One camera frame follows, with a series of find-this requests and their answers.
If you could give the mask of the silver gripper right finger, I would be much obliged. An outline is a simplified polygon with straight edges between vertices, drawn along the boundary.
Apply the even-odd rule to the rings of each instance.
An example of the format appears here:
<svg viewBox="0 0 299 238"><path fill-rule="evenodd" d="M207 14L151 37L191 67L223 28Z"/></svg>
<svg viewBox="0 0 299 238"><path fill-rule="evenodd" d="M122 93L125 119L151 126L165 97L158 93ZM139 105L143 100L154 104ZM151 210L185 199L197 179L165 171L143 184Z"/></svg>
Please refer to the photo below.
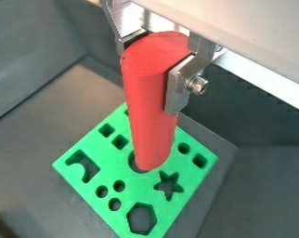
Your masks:
<svg viewBox="0 0 299 238"><path fill-rule="evenodd" d="M207 81L199 72L214 58L217 44L190 32L187 37L189 55L174 65L166 74L165 111L174 116L187 103L189 94L199 95Z"/></svg>

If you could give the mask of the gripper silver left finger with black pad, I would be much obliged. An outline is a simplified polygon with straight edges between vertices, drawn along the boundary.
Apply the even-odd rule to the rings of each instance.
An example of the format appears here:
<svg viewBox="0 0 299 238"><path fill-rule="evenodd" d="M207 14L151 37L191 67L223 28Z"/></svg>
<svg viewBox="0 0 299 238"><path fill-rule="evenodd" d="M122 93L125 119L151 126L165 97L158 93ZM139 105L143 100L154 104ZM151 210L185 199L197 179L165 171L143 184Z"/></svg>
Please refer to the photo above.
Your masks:
<svg viewBox="0 0 299 238"><path fill-rule="evenodd" d="M114 32L115 51L121 55L130 44L149 33L139 20L143 8L131 0L99 0L99 5Z"/></svg>

